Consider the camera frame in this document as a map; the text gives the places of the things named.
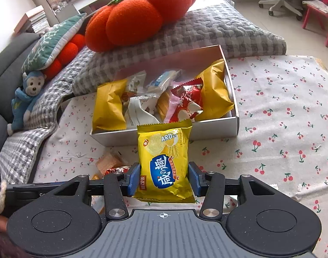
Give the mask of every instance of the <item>white office chair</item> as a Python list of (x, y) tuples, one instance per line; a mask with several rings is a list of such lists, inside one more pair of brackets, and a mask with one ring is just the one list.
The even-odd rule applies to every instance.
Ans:
[(274, 12), (273, 11), (277, 11), (280, 7), (284, 6), (287, 9), (289, 9), (291, 12), (295, 13), (297, 15), (297, 20), (302, 20), (303, 15), (302, 13), (297, 10), (296, 8), (294, 8), (293, 6), (291, 6), (288, 2), (286, 2), (285, 0), (262, 0), (258, 2), (258, 5), (260, 8), (263, 8), (263, 4), (266, 5), (273, 5), (270, 7), (268, 13), (270, 16), (274, 16)]

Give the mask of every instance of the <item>gray checkered blanket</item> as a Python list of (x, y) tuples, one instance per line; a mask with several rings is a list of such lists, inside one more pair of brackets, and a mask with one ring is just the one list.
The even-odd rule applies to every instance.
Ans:
[(246, 20), (231, 0), (196, 0), (184, 18), (165, 26), (148, 41), (95, 53), (74, 80), (73, 93), (94, 92), (118, 70), (134, 63), (211, 45), (220, 45), (226, 58), (286, 53), (282, 37)]
[(72, 93), (72, 82), (91, 59), (93, 52), (84, 48), (51, 82), (37, 100), (25, 131), (8, 137), (0, 152), (0, 174), (8, 183), (29, 180), (41, 143), (57, 128), (57, 111), (65, 95)]

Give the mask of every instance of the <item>bed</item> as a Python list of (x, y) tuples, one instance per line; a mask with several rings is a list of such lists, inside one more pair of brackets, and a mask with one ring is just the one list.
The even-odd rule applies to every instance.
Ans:
[[(136, 162), (136, 146), (104, 148), (89, 136), (97, 86), (133, 63), (214, 44), (229, 59), (240, 131), (237, 138), (192, 141), (189, 158), (230, 178), (250, 173), (312, 208), (323, 225), (315, 254), (328, 257), (328, 73), (312, 57), (285, 56), (285, 41), (247, 21), (230, 0), (197, 0), (177, 24), (136, 46), (104, 54), (84, 48), (47, 84), (25, 131), (1, 144), (1, 177), (9, 183), (92, 177), (106, 150)], [(129, 209), (199, 210), (203, 198), (179, 206), (125, 201)], [(100, 198), (94, 202), (96, 209), (102, 205)], [(236, 205), (230, 197), (224, 203), (225, 212)]]

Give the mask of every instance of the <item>metal screw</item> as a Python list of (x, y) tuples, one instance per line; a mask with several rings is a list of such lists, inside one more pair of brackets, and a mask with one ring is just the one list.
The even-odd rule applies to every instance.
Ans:
[(219, 211), (215, 208), (204, 209), (202, 214), (207, 217), (216, 217), (219, 215)]
[(109, 211), (109, 215), (112, 217), (121, 217), (125, 215), (125, 211), (121, 208), (113, 208)]

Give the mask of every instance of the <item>snack box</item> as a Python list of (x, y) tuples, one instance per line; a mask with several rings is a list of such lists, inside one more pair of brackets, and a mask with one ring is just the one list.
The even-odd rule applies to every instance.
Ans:
[[(136, 74), (139, 71), (145, 70), (147, 72), (145, 85), (147, 85), (166, 69), (183, 69), (184, 72), (180, 81), (188, 81), (209, 67), (214, 61), (221, 58), (225, 61), (224, 82), (228, 89), (230, 100), (235, 103), (235, 106), (222, 118), (194, 122), (189, 139), (197, 141), (213, 138), (235, 137), (238, 135), (239, 130), (239, 113), (230, 71), (220, 45), (191, 49), (136, 63), (116, 73), (115, 80), (123, 79)], [(136, 129), (120, 131), (91, 131), (90, 135), (104, 146), (138, 144)]]

